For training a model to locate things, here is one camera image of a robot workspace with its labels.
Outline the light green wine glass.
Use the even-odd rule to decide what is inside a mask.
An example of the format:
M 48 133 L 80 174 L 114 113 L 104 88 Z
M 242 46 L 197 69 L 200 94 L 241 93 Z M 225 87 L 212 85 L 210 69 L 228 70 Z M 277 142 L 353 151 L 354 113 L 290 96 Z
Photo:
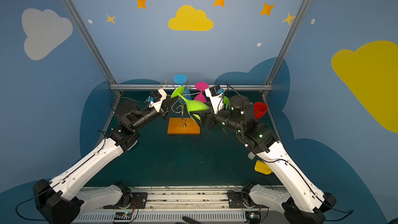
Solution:
M 224 110 L 228 110 L 229 109 L 229 104 L 230 104 L 230 100 L 227 96 L 223 97 L 223 108 Z

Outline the red wine glass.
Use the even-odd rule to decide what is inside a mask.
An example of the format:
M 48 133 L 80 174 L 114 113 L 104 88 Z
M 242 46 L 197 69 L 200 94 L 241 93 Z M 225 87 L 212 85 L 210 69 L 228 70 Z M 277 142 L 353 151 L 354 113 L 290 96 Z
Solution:
M 256 119 L 261 119 L 268 111 L 268 106 L 263 102 L 256 102 L 254 104 L 254 114 Z

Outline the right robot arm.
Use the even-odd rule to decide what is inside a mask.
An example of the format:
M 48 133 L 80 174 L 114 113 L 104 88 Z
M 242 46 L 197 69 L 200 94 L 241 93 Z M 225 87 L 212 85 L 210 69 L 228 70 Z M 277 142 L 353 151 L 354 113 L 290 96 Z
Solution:
M 237 139 L 263 161 L 286 188 L 279 192 L 259 184 L 250 184 L 244 192 L 256 205 L 284 214 L 291 224 L 323 224 L 325 212 L 336 203 L 331 193 L 316 187 L 294 163 L 277 135 L 255 116 L 255 104 L 243 95 L 235 95 L 224 109 L 221 97 L 210 105 L 199 101 L 187 103 L 191 118 L 200 126 L 222 126 L 232 130 Z

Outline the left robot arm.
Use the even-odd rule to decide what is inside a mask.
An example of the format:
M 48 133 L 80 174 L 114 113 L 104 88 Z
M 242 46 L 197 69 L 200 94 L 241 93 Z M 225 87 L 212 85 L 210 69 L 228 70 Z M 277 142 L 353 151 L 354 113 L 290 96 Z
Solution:
M 165 118 L 178 97 L 163 90 L 153 91 L 151 102 L 140 109 L 127 99 L 114 111 L 119 123 L 90 153 L 50 181 L 41 179 L 33 186 L 36 209 L 50 224 L 70 224 L 85 212 L 104 207 L 130 207 L 131 190 L 116 183 L 90 193 L 82 187 L 101 169 L 130 150 L 138 141 L 139 130 L 158 117 Z

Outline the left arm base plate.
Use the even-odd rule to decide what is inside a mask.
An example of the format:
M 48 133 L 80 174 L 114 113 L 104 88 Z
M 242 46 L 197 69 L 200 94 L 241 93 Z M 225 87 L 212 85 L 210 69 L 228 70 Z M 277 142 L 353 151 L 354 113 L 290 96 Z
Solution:
M 115 205 L 104 206 L 103 209 L 144 209 L 146 207 L 148 194 L 146 192 L 132 192 L 124 194 Z

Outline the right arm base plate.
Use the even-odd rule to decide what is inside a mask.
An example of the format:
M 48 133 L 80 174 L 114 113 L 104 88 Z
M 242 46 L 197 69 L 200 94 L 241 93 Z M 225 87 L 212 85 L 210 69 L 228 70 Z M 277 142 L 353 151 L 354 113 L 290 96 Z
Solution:
M 255 204 L 254 201 L 245 192 L 229 190 L 227 192 L 227 197 L 228 197 L 229 208 L 241 208 L 241 209 L 268 208 L 265 205 L 260 206 L 259 204 Z

